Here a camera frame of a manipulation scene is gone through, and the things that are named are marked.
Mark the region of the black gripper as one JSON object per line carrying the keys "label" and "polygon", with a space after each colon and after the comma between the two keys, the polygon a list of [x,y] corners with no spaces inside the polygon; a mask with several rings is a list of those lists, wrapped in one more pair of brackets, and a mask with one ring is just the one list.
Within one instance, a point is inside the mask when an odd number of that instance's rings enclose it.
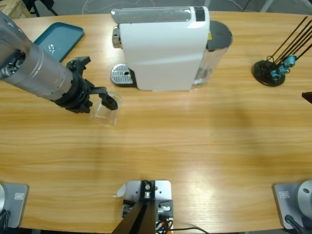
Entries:
{"label": "black gripper", "polygon": [[93,105],[89,100],[90,94],[97,94],[101,99],[101,104],[107,109],[118,109],[118,103],[108,94],[106,87],[95,87],[77,73],[73,73],[69,91],[60,99],[54,100],[54,103],[76,114],[90,113],[90,107]]}

